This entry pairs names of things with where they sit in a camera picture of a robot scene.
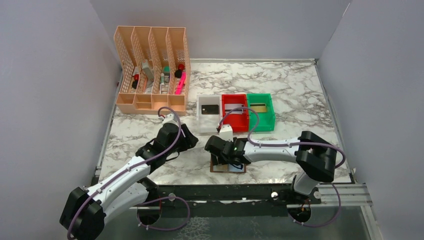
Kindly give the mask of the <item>brown leather card holder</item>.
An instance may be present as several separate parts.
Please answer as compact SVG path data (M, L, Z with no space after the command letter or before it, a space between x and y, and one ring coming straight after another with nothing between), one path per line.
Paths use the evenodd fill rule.
M210 157L210 172L241 174L246 172L246 165L218 164L218 159L212 155Z

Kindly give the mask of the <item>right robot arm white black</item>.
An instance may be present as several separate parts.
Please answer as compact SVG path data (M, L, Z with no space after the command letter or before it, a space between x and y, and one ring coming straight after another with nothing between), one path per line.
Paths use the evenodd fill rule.
M204 149L213 165L245 166L261 161L298 164L301 172L294 177L292 190L308 196L320 183L332 183L335 177L338 149L311 131L286 140L237 138L224 140L211 136Z

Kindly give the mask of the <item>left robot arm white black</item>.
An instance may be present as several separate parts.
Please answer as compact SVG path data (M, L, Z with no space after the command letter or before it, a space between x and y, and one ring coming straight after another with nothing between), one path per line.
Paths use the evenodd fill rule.
M124 167L86 190L73 189L59 219L67 229L67 238L96 239L107 222L147 199L149 190L142 185L143 179L161 167L169 155L192 149L198 141L186 124L164 123L157 136L140 147Z

